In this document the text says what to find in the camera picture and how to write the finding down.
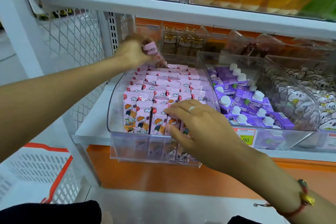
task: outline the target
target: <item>bracelet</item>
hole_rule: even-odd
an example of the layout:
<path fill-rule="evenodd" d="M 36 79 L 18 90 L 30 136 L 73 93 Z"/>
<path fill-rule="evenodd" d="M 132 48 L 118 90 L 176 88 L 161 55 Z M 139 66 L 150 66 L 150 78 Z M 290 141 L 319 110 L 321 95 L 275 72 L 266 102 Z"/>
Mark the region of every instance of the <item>bracelet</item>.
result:
<path fill-rule="evenodd" d="M 307 182 L 305 180 L 298 180 L 298 183 L 300 184 L 301 188 L 302 188 L 302 192 L 300 192 L 300 199 L 301 199 L 301 204 L 300 207 L 298 209 L 296 209 L 295 211 L 291 212 L 291 213 L 283 213 L 280 212 L 278 210 L 276 210 L 280 215 L 282 215 L 285 218 L 291 218 L 295 215 L 297 215 L 298 213 L 300 213 L 305 207 L 306 205 L 311 205 L 314 206 L 315 205 L 315 199 L 311 196 L 308 195 L 308 185 Z M 270 204 L 264 204 L 264 205 L 260 205 L 263 207 L 272 207 Z"/>

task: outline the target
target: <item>black sleeve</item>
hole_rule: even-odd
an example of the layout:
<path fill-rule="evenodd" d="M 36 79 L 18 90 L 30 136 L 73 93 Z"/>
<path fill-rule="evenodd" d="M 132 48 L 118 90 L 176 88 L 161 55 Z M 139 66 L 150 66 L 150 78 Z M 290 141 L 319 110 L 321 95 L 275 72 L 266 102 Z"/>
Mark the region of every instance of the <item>black sleeve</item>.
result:
<path fill-rule="evenodd" d="M 96 201 L 83 203 L 56 204 L 22 204 L 0 211 L 1 224 L 100 224 L 102 211 Z"/>
<path fill-rule="evenodd" d="M 241 216 L 235 216 L 232 217 L 232 219 L 228 222 L 228 224 L 260 224 L 260 223 L 248 220 Z"/>

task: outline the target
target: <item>silver ring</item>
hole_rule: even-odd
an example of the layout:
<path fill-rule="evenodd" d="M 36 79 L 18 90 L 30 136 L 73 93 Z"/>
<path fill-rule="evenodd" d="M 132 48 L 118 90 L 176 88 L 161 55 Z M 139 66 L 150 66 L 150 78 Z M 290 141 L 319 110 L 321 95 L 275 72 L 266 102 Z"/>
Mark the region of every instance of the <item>silver ring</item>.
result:
<path fill-rule="evenodd" d="M 188 110 L 188 113 L 191 113 L 190 111 L 192 110 L 192 109 L 194 109 L 194 108 L 196 108 L 195 106 L 191 106 L 190 108 L 189 108 L 189 110 Z"/>

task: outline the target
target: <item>hand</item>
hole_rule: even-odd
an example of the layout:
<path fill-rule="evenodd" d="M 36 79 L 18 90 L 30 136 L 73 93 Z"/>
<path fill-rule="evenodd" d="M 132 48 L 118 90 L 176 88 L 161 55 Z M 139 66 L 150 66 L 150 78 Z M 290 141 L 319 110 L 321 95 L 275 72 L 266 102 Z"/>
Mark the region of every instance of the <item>hand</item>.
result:
<path fill-rule="evenodd" d="M 185 100 L 165 109 L 189 128 L 190 137 L 169 124 L 172 138 L 209 168 L 235 177 L 248 154 L 258 153 L 246 145 L 221 113 L 197 100 Z"/>
<path fill-rule="evenodd" d="M 142 45 L 153 42 L 153 39 L 139 34 L 129 35 L 114 53 L 114 57 L 120 57 L 127 70 L 136 69 L 145 63 L 152 63 L 153 57 L 142 52 Z"/>

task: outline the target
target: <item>floor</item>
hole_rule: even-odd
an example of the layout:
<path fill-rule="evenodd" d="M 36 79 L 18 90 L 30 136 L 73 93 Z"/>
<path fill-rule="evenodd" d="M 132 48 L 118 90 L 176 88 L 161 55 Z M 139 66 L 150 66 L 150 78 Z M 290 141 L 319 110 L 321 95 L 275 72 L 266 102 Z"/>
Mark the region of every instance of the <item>floor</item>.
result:
<path fill-rule="evenodd" d="M 262 200 L 91 188 L 86 200 L 109 211 L 114 224 L 226 224 L 233 216 L 262 224 L 289 224 Z"/>

